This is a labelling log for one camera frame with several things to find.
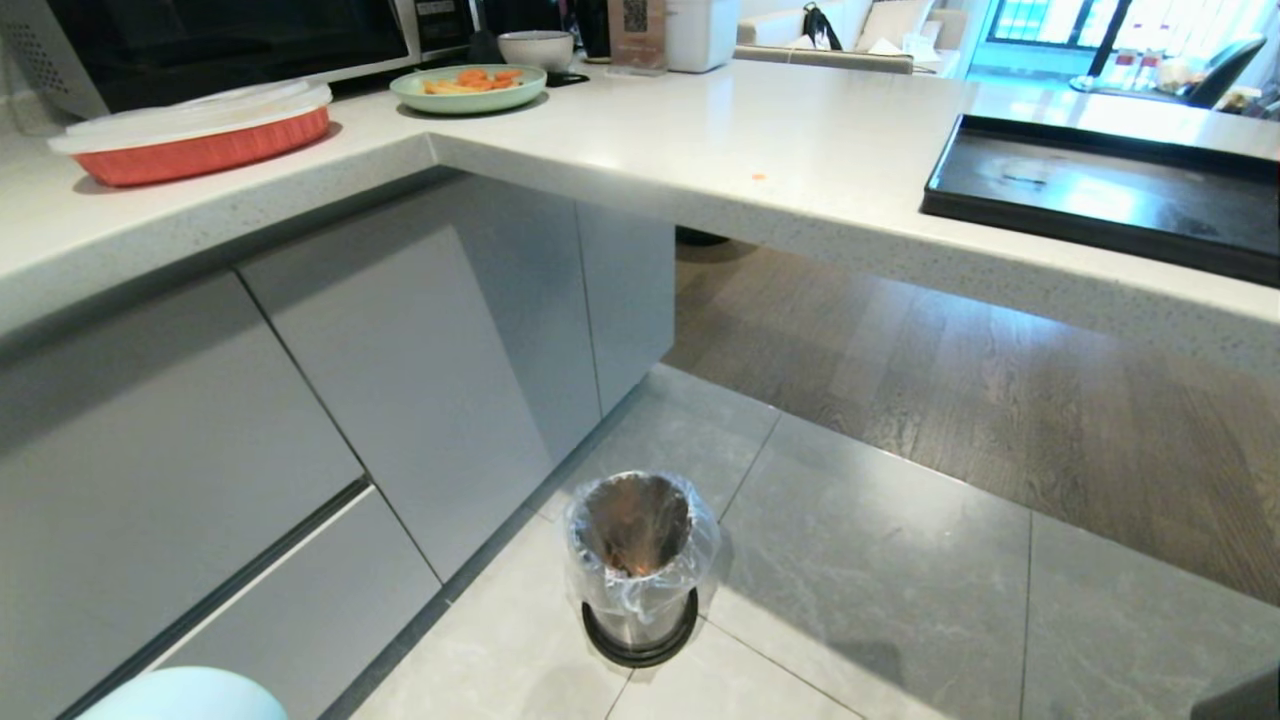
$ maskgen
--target light blue object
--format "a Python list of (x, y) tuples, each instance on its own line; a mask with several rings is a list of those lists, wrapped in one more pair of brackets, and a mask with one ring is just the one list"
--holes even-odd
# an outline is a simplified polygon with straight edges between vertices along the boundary
[(79, 720), (288, 720), (262, 685), (216, 667), (166, 667), (124, 683)]
[[(489, 77), (503, 70), (520, 70), (522, 74), (516, 78), (520, 85), (504, 90), (466, 95), (428, 95), (422, 91), (424, 82), (457, 79), (458, 73), (468, 68), (480, 68)], [(470, 115), (517, 108), (541, 95), (544, 87), (547, 87), (547, 72), (532, 65), (457, 65), (422, 70), (392, 81), (392, 92), (401, 99), (401, 102), (415, 110), (440, 115)]]

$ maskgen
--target food on plate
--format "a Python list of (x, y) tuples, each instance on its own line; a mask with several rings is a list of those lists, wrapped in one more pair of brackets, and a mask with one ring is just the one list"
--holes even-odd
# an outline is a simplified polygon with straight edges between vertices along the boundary
[(521, 70), (498, 70), (489, 77), (489, 73), (480, 68), (467, 68), (458, 73), (454, 79), (424, 81), (422, 92), (428, 95), (465, 95), (470, 92), (486, 92), (489, 90), (504, 90), (516, 87), (516, 79)]

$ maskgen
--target sofa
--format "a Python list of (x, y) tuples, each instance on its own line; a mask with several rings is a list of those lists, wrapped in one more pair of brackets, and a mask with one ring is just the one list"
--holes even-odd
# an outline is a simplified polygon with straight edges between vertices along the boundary
[[(804, 3), (797, 0), (797, 4), (803, 5)], [(737, 47), (733, 56), (741, 60), (937, 77), (952, 77), (957, 70), (960, 45), (968, 26), (968, 14), (963, 10), (933, 9), (929, 12), (927, 19), (941, 24), (933, 44), (938, 59), (916, 61), (910, 55), (879, 55), (850, 50), (858, 45), (863, 35), (863, 24), (870, 12), (872, 0), (832, 0), (819, 3), (818, 6), (827, 15), (836, 37), (840, 38), (846, 50), (797, 47), (796, 41), (804, 28), (804, 10), (796, 8), (739, 20)]]

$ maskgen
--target bottle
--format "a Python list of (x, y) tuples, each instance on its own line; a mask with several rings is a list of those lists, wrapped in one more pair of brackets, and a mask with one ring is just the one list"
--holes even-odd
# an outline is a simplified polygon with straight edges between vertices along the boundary
[(1135, 90), (1147, 90), (1160, 82), (1160, 63), (1165, 59), (1165, 50), (1169, 47), (1169, 26), (1162, 24), (1160, 29), (1147, 35), (1146, 47), (1142, 51), (1142, 61), (1138, 63), (1138, 81)]
[(1138, 60), (1138, 40), (1142, 37), (1142, 23), (1134, 23), (1129, 32), (1116, 36), (1115, 55), (1111, 59), (1110, 72), (1103, 74), (1106, 85), (1129, 88), (1133, 87), (1134, 72)]

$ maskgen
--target green plate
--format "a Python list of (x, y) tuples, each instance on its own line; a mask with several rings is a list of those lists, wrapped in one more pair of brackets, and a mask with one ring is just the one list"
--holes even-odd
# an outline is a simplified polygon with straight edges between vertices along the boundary
[[(490, 76), (502, 70), (521, 70), (524, 74), (516, 78), (520, 85), (503, 90), (466, 95), (428, 95), (422, 92), (425, 81), (456, 79), (458, 73), (470, 68), (480, 68)], [(439, 115), (470, 115), (507, 110), (538, 97), (544, 87), (547, 87), (547, 73), (541, 68), (530, 65), (454, 65), (421, 70), (392, 81), (392, 92), (401, 99), (401, 102), (415, 110)]]

